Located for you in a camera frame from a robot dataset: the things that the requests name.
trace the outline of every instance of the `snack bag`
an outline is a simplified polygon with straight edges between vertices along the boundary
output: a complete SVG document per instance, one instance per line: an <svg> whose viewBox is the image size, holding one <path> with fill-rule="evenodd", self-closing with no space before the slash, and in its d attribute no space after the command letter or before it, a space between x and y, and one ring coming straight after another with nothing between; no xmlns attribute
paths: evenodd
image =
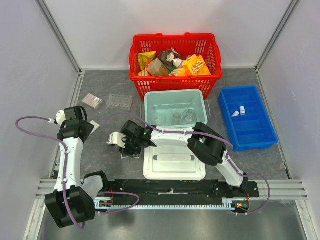
<svg viewBox="0 0 320 240"><path fill-rule="evenodd" d="M141 71L146 69L146 63L148 60L153 60L156 57L156 51L143 52L138 54L138 62Z"/></svg>

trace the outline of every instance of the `light green plastic container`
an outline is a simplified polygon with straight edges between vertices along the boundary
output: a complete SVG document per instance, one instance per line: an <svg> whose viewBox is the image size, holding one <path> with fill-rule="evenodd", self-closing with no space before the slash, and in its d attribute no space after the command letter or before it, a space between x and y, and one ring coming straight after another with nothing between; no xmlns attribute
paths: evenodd
<svg viewBox="0 0 320 240"><path fill-rule="evenodd" d="M196 112L197 119L192 124L187 124L183 119L185 110L192 109ZM180 125L173 125L175 113L181 117ZM204 97L198 89L175 91L152 91L144 97L145 121L157 127L180 129L194 127L196 123L208 123Z"/></svg>

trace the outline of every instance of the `white wall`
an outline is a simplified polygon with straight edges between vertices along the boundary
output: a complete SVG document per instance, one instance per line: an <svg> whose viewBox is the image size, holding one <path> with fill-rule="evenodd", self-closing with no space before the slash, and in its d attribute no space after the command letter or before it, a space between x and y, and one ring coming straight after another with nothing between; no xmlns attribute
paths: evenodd
<svg viewBox="0 0 320 240"><path fill-rule="evenodd" d="M81 68L128 69L137 34L213 33L223 67L255 66L290 0L45 0Z"/></svg>
<svg viewBox="0 0 320 240"><path fill-rule="evenodd" d="M302 179L320 223L320 2L303 0L260 75L289 170Z"/></svg>
<svg viewBox="0 0 320 240"><path fill-rule="evenodd" d="M0 8L0 32L0 238L18 240L57 145L19 132L15 121L54 117L67 107L77 74L35 1L6 1ZM52 136L58 131L37 120L21 126Z"/></svg>

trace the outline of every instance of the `clear glass bottle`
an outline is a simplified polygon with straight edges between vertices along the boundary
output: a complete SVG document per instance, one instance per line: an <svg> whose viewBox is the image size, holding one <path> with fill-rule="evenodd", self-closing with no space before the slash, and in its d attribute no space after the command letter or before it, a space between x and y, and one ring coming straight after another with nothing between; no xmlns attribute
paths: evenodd
<svg viewBox="0 0 320 240"><path fill-rule="evenodd" d="M186 124L195 124L197 122L197 113L192 109L187 109L183 112L182 118Z"/></svg>
<svg viewBox="0 0 320 240"><path fill-rule="evenodd" d="M164 123L164 119L161 113L154 112L151 117L152 117L153 124L158 127L161 127L162 124Z"/></svg>
<svg viewBox="0 0 320 240"><path fill-rule="evenodd" d="M171 121L173 126L177 126L181 124L181 116L178 112L176 112L175 114L173 114L173 118Z"/></svg>

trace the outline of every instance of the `plastic bin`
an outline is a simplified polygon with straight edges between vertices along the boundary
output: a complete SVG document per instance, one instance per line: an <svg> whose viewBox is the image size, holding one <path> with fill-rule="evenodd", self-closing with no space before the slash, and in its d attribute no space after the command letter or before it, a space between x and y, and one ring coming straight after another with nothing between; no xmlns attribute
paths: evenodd
<svg viewBox="0 0 320 240"><path fill-rule="evenodd" d="M179 113L183 118L183 112L188 109L196 112L194 124L186 124L181 119L180 125L172 125L174 114ZM208 123L204 98L198 89L148 92L144 99L144 115L147 123L162 128L189 128L196 123ZM154 119L155 115L159 116L159 121Z"/></svg>
<svg viewBox="0 0 320 240"><path fill-rule="evenodd" d="M222 88L218 100L234 151L268 149L278 143L256 86ZM245 115L231 117L240 106L244 106Z"/></svg>
<svg viewBox="0 0 320 240"><path fill-rule="evenodd" d="M138 54L145 52L159 52L174 48L183 59L188 55L202 55L211 76L138 76L141 71L138 63ZM216 82L222 77L221 55L216 38L211 33L186 33L184 35L136 35L130 51L130 79L144 100L148 92L199 89L203 98L207 99Z"/></svg>

